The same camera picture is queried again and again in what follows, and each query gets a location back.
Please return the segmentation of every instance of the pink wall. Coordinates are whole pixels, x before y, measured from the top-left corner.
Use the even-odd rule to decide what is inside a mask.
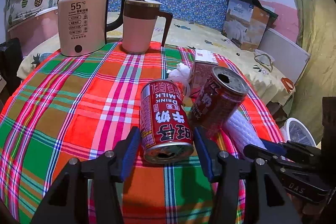
[[[299,19],[297,17],[297,10],[277,2],[267,2],[259,0],[262,5],[267,5],[275,9],[278,14],[277,20],[274,22],[273,28],[283,36],[296,42],[299,33]]]

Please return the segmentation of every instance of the black bag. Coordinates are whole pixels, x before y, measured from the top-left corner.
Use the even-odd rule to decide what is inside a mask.
[[[22,60],[23,56],[18,38],[0,44],[0,72],[7,82],[6,87],[10,95],[21,84],[21,79],[16,74]]]

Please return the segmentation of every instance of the bubble wrap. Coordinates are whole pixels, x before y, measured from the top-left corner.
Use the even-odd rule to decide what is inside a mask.
[[[242,155],[244,155],[244,147],[248,144],[254,144],[266,149],[254,128],[238,110],[236,110],[224,124],[223,129],[230,135],[231,139],[234,140],[236,148]]]

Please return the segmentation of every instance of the green curtain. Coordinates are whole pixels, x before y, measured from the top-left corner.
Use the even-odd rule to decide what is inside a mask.
[[[320,142],[322,97],[336,96],[336,3],[334,0],[295,0],[299,17],[297,44],[311,54],[296,85],[290,116]]]

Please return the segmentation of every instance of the kettle power button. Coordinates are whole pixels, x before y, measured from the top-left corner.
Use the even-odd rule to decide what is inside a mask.
[[[76,45],[75,46],[75,52],[80,53],[82,51],[82,46],[81,45]]]

